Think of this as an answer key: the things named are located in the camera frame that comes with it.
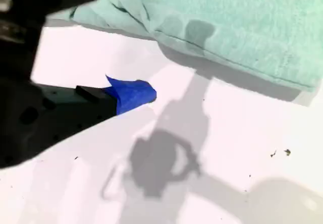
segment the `black object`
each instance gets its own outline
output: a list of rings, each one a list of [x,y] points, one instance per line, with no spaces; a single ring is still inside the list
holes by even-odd
[[[116,115],[116,99],[101,89],[30,81],[46,15],[90,1],[0,0],[0,167]]]

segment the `mint green towel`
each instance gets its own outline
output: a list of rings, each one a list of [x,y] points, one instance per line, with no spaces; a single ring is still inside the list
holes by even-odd
[[[323,0],[98,0],[54,17],[150,36],[302,90],[322,77]]]

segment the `white surface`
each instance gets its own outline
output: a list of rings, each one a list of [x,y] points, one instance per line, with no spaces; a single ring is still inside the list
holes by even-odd
[[[158,99],[1,170],[0,223],[323,223],[322,91],[297,96],[154,41],[45,29],[36,82],[104,87],[105,74],[148,80]]]

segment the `blue tape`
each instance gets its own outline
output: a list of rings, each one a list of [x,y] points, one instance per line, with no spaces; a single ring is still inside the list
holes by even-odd
[[[146,81],[121,81],[108,76],[106,78],[111,87],[105,88],[104,91],[117,99],[117,115],[153,102],[157,98],[157,92]]]

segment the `dark speck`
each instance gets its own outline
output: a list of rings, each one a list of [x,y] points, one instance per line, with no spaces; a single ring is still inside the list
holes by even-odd
[[[291,155],[291,151],[289,149],[286,149],[284,152],[286,153],[287,156]]]
[[[276,155],[277,150],[275,150],[275,152],[273,154],[271,154],[271,157]]]

